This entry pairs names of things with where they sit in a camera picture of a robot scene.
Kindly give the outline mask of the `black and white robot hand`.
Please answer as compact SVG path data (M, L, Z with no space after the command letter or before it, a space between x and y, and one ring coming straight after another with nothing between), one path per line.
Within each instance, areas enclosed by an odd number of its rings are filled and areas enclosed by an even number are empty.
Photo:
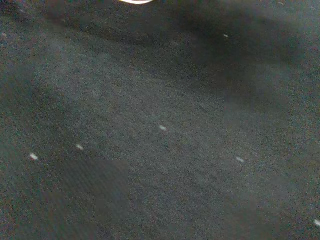
M131 5L145 5L153 2L154 0L118 0L119 2L128 3Z

